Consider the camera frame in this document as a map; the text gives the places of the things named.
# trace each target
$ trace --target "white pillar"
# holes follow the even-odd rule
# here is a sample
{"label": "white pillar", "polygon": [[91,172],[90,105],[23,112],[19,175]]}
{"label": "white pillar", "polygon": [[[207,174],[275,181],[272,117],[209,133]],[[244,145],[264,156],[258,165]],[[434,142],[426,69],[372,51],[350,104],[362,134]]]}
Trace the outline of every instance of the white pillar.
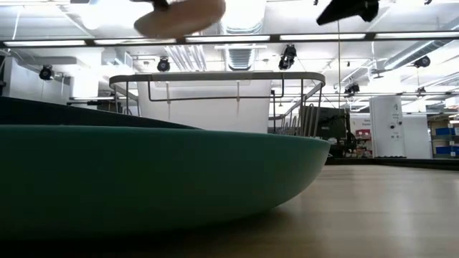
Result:
{"label": "white pillar", "polygon": [[406,157],[400,96],[370,99],[374,157]]}

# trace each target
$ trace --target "pipe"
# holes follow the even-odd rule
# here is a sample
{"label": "pipe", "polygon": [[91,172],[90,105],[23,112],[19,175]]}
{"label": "pipe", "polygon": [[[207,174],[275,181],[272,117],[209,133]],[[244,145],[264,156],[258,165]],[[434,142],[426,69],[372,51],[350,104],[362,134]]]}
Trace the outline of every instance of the pipe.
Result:
{"label": "pipe", "polygon": [[177,49],[178,49],[180,55],[181,55],[182,57],[184,57],[184,61],[186,61],[186,62],[188,63],[188,67],[190,68],[190,71],[191,71],[191,72],[196,71],[197,69],[195,69],[195,67],[194,67],[194,65],[193,65],[193,62],[192,62],[191,58],[189,58],[189,55],[188,55],[188,53],[187,53],[186,50],[185,50],[185,47],[184,47],[184,46],[178,46]]}
{"label": "pipe", "polygon": [[204,48],[202,45],[199,46],[193,46],[198,50],[198,57],[201,57],[201,62],[202,62],[202,67],[204,68],[204,71],[207,71],[207,63],[206,63],[206,56],[204,55]]}
{"label": "pipe", "polygon": [[172,58],[172,60],[174,61],[175,65],[179,68],[179,70],[181,72],[183,72],[185,69],[184,67],[181,65],[178,57],[172,52],[171,48],[169,46],[166,46],[164,47],[164,50],[166,50],[166,53],[167,55]]}
{"label": "pipe", "polygon": [[194,48],[191,47],[191,46],[188,46],[187,49],[188,49],[189,53],[193,56],[194,62],[196,63],[196,66],[199,68],[199,71],[203,72],[204,68],[202,67],[201,62],[199,61],[198,54],[196,53]]}
{"label": "pipe", "polygon": [[180,54],[180,52],[178,51],[176,46],[172,46],[170,48],[171,48],[171,51],[176,55],[177,59],[179,60],[181,66],[184,68],[184,70],[187,71],[187,72],[191,72],[191,68],[188,67],[187,63],[183,59],[182,55]]}

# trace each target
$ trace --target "wire rack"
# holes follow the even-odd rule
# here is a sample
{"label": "wire rack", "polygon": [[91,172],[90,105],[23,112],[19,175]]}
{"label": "wire rack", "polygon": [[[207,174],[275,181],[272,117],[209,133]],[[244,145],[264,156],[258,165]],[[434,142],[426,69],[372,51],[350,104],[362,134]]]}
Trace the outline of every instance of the wire rack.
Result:
{"label": "wire rack", "polygon": [[[216,97],[186,97],[186,98],[171,98],[169,97],[169,82],[179,81],[236,81],[235,96],[216,96]],[[240,96],[240,81],[243,80],[280,80],[281,81],[281,93],[272,93],[271,96]],[[317,72],[188,72],[188,73],[159,73],[159,74],[147,74],[147,75],[118,75],[111,77],[109,80],[110,88],[115,91],[115,98],[117,93],[126,96],[126,106],[128,106],[129,100],[135,100],[138,103],[138,96],[133,95],[129,92],[130,82],[146,82],[148,88],[148,99],[151,102],[167,102],[171,104],[175,101],[187,101],[187,100],[228,100],[234,99],[239,102],[241,99],[273,99],[274,106],[275,100],[281,99],[285,95],[285,81],[286,80],[300,80],[301,81],[301,98],[296,102],[286,113],[277,115],[274,110],[274,116],[269,118],[274,122],[274,133],[286,134],[286,135],[297,135],[305,137],[315,137],[317,132],[319,109],[317,109],[316,122],[314,127],[313,123],[313,110],[314,106],[311,104],[306,107],[306,101],[308,98],[319,92],[319,107],[321,103],[322,88],[325,86],[325,76]],[[308,92],[304,92],[304,80],[312,80],[315,87]],[[166,96],[165,99],[154,99],[151,94],[151,83],[152,82],[165,82],[166,83]],[[299,116],[293,115],[294,110],[299,108]],[[286,118],[290,118],[290,123],[286,123]],[[281,121],[282,128],[276,132],[276,122]]]}

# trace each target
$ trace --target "tan disc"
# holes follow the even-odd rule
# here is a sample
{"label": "tan disc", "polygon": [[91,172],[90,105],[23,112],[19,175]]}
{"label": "tan disc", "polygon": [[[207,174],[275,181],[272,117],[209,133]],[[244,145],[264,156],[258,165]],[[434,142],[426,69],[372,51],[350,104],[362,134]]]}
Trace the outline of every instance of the tan disc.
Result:
{"label": "tan disc", "polygon": [[172,3],[167,11],[152,11],[136,21],[137,31],[149,38],[175,39],[199,32],[218,22],[224,0],[186,0]]}

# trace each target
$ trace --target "black equipment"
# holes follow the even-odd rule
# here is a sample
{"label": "black equipment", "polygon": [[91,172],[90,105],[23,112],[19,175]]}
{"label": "black equipment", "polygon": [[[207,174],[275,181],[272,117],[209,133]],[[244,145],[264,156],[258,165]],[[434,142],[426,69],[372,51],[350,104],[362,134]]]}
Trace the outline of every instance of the black equipment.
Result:
{"label": "black equipment", "polygon": [[428,56],[419,58],[418,60],[415,61],[413,64],[416,68],[419,67],[428,67],[430,65],[430,58]]}
{"label": "black equipment", "polygon": [[287,45],[282,56],[280,56],[279,69],[281,71],[289,70],[295,63],[296,48],[295,45]]}
{"label": "black equipment", "polygon": [[169,64],[169,58],[161,57],[158,62],[157,68],[159,72],[168,72],[171,69],[171,65]]}
{"label": "black equipment", "polygon": [[43,65],[43,69],[38,74],[40,79],[50,81],[55,78],[55,72],[52,70],[52,65]]}
{"label": "black equipment", "polygon": [[346,138],[346,124],[348,124],[349,115],[344,109],[320,107],[318,121],[316,121],[317,107],[305,107],[305,109],[312,109],[312,116],[311,110],[304,112],[305,127],[314,130],[317,122],[317,137],[324,140],[335,138],[338,141]]}

